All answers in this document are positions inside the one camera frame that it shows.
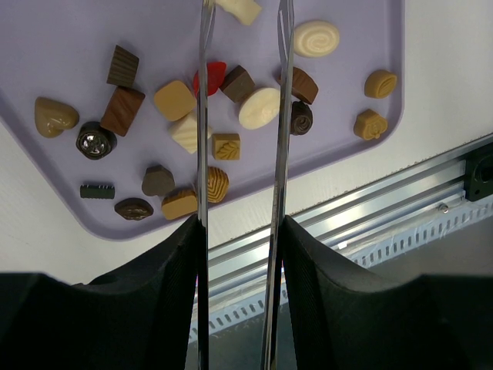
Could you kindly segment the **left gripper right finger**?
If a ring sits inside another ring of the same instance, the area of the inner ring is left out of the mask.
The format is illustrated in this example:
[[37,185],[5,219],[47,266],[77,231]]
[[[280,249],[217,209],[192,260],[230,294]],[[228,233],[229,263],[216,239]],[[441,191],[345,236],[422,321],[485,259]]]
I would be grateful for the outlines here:
[[300,369],[490,369],[492,279],[421,275],[406,283],[328,252],[293,218],[280,231]]

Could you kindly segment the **brown cube chocolate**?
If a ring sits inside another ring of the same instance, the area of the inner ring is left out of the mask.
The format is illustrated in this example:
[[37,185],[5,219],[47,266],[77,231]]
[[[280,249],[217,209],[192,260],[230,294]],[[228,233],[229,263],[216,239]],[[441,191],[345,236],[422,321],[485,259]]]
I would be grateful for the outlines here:
[[231,70],[220,86],[223,94],[233,103],[244,101],[255,89],[255,82],[250,74],[241,66]]

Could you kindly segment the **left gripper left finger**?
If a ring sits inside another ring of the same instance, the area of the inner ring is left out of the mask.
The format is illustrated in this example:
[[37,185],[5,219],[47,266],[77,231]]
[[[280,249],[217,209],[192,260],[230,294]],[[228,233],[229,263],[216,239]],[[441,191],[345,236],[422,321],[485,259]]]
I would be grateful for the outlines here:
[[200,229],[170,237],[88,284],[1,276],[3,369],[182,369]]

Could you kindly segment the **red heart candy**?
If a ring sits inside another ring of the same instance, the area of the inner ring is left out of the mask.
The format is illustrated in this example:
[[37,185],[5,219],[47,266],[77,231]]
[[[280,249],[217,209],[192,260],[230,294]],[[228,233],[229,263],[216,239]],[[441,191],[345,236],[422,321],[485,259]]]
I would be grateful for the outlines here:
[[[225,62],[208,62],[207,63],[207,95],[211,96],[217,92],[223,84],[226,75]],[[193,77],[193,91],[195,97],[198,96],[200,89],[199,72]]]

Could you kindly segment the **white rectangular chocolate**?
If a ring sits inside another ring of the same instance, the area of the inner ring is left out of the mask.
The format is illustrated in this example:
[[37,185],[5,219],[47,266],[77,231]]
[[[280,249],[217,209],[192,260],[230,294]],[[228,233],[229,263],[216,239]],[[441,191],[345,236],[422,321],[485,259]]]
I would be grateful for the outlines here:
[[252,25],[263,9],[254,0],[216,0],[216,4],[243,25]]

